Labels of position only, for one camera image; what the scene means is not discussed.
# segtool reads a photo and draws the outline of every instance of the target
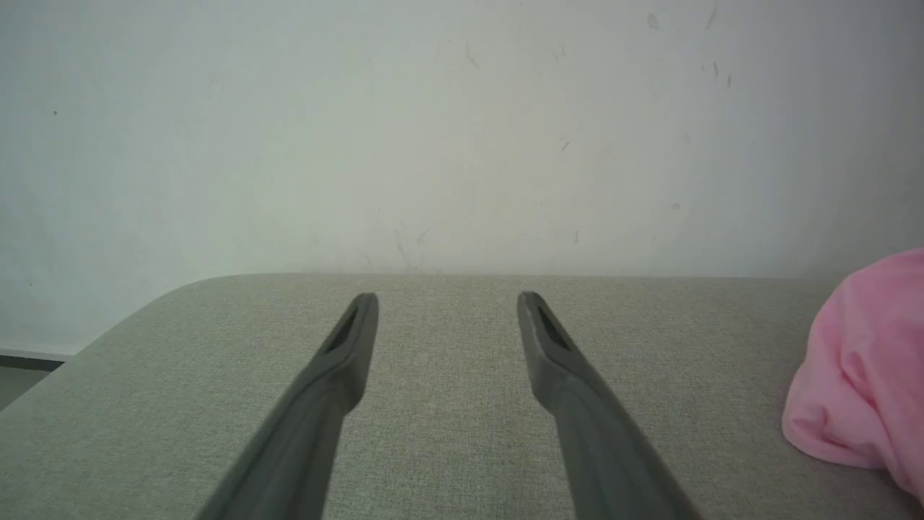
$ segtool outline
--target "pink cloth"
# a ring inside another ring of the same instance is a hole
[[[924,248],[834,290],[808,335],[783,433],[824,461],[885,467],[924,500]]]

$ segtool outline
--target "fabric upholstery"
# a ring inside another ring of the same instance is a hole
[[[833,283],[249,275],[170,292],[0,413],[0,517],[190,518],[350,299],[375,291],[366,395],[326,518],[567,518],[517,329],[538,291],[708,518],[912,518],[881,473],[780,431]]]

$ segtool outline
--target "scuff mark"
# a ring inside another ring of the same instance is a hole
[[[468,45],[468,43],[465,44],[465,57],[468,58],[468,62],[470,64],[472,64],[478,70],[481,70],[481,65],[475,61],[475,58],[471,57],[471,47]]]
[[[709,21],[706,22],[706,31],[709,30],[709,27],[712,27],[712,23],[715,22],[715,19],[719,16],[719,0],[715,0],[715,6],[712,7],[712,14],[709,15]]]
[[[401,240],[395,240],[395,246],[398,248],[398,252],[401,253],[401,259],[405,261],[405,266],[411,271],[417,270],[413,264],[410,263],[410,260],[407,259],[407,255],[404,252],[404,247],[401,246]]]

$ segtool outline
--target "baseboard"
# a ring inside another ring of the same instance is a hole
[[[59,366],[63,365],[67,359],[39,359],[35,357],[25,357],[22,355],[5,355],[0,353],[0,366],[4,368],[21,368],[24,370],[41,370],[43,372],[54,372]]]
[[[67,361],[87,346],[87,343],[76,344],[40,344],[20,343],[0,340],[0,355],[11,357],[29,357],[32,359],[47,359],[51,361]]]

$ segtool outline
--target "floor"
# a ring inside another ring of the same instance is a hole
[[[48,375],[42,370],[0,367],[0,410]]]

